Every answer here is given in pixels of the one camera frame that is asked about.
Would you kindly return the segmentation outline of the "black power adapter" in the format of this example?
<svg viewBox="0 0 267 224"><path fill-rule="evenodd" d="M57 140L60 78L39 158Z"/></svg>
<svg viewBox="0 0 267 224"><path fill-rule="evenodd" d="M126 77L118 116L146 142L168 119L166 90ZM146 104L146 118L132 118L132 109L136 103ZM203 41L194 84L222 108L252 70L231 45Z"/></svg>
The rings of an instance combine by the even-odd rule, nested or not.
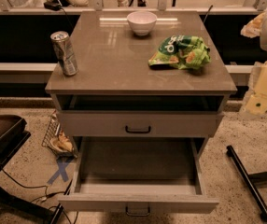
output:
<svg viewBox="0 0 267 224"><path fill-rule="evenodd" d="M53 10L53 11L58 11L62 7L59 3L47 1L44 3L44 8L49 9L49 10Z"/></svg>

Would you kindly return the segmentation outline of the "blue tape cross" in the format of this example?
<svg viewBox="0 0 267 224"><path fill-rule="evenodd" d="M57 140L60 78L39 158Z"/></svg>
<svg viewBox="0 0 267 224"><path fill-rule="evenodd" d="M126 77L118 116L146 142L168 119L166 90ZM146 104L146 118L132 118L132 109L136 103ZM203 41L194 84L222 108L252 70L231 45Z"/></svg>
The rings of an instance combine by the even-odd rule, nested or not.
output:
<svg viewBox="0 0 267 224"><path fill-rule="evenodd" d="M51 178L48 181L48 184L52 185L55 180L60 176L63 180L63 182L66 182L69 180L68 174L66 172L66 168L69 165L70 162L73 161L73 157L60 157L56 160L57 163L57 171L51 176Z"/></svg>

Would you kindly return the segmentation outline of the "black stand base bar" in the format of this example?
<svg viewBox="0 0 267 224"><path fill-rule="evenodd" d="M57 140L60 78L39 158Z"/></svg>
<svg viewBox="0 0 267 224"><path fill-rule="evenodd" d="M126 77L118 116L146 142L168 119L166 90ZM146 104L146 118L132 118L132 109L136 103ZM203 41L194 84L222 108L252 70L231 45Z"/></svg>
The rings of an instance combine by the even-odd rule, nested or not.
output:
<svg viewBox="0 0 267 224"><path fill-rule="evenodd" d="M267 222L267 204L263 200L258 190L258 185L267 184L267 171L250 174L239 159L233 146L227 146L227 155L232 159L239 174L246 183L248 190L251 192L253 198L255 199L260 209L261 220Z"/></svg>

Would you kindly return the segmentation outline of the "black floor bar left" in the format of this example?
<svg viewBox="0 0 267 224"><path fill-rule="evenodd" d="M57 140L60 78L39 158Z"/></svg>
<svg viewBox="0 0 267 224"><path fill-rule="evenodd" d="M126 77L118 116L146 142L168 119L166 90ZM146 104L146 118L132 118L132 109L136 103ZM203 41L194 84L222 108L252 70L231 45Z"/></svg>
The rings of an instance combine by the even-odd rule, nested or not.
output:
<svg viewBox="0 0 267 224"><path fill-rule="evenodd" d="M70 192L70 188L71 188L71 184L72 181L70 181L70 183L68 184L65 192L63 193L63 195L68 195ZM55 206L55 210L51 216L50 221L48 222L48 224L57 224L61 214L63 213L63 206L59 203L57 206Z"/></svg>

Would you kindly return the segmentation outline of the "grey drawer cabinet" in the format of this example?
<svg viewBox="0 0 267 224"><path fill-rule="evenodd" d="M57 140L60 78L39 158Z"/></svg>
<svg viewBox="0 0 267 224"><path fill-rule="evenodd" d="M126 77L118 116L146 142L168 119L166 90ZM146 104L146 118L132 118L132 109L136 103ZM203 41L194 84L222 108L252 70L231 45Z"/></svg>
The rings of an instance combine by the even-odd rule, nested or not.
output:
<svg viewBox="0 0 267 224"><path fill-rule="evenodd" d="M78 72L55 69L46 87L60 111L222 112L236 91L218 51L195 12L161 12L154 30L135 35L126 12L85 11L71 35ZM210 63L198 71L153 69L148 60L172 35L197 35L211 47ZM203 151L210 137L190 138Z"/></svg>

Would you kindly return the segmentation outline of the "black tray cart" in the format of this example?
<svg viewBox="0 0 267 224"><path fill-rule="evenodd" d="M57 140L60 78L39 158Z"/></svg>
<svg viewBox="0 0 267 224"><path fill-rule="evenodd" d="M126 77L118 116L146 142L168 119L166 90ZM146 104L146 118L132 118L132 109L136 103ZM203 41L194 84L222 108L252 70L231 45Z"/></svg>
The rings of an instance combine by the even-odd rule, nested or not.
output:
<svg viewBox="0 0 267 224"><path fill-rule="evenodd" d="M16 115L0 115L0 171L30 137L25 119ZM0 203L50 222L55 214L41 206L26 202L0 187Z"/></svg>

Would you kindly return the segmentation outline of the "green chip bag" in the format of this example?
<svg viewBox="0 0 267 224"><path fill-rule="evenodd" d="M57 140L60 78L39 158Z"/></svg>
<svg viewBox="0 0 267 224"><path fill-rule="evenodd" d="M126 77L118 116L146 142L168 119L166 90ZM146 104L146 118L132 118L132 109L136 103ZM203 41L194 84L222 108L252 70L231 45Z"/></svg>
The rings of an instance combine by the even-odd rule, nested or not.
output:
<svg viewBox="0 0 267 224"><path fill-rule="evenodd" d="M157 51L148 60L148 65L199 70L211 61L209 52L209 47L199 36L172 35L161 42Z"/></svg>

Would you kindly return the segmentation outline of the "white bowl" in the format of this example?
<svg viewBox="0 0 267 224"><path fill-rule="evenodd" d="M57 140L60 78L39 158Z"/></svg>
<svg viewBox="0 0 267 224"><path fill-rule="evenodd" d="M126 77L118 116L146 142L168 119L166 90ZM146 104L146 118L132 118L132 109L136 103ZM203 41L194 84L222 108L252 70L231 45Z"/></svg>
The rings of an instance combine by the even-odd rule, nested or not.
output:
<svg viewBox="0 0 267 224"><path fill-rule="evenodd" d="M136 35L148 35L156 21L157 16L149 11L135 11L127 16L127 22Z"/></svg>

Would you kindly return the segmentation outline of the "grey drawer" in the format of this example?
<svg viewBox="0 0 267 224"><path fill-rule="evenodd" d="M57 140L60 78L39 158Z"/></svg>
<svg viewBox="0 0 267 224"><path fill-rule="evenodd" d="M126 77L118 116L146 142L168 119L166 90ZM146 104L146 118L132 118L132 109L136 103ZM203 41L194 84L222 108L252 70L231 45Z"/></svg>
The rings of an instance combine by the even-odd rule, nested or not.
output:
<svg viewBox="0 0 267 224"><path fill-rule="evenodd" d="M69 136L210 137L223 113L171 111L60 111L57 118Z"/></svg>
<svg viewBox="0 0 267 224"><path fill-rule="evenodd" d="M209 214L218 199L205 193L195 142L189 138L90 137L81 145L70 211Z"/></svg>

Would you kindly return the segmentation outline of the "silver drink can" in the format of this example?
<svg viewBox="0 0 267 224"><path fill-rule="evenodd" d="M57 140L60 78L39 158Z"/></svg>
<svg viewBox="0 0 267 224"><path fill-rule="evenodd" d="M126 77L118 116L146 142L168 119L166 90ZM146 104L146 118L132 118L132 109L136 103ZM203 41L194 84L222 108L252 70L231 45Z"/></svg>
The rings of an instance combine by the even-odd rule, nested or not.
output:
<svg viewBox="0 0 267 224"><path fill-rule="evenodd" d="M53 33L50 39L63 73L66 76L75 75L78 71L77 60L69 34L65 31L58 31Z"/></svg>

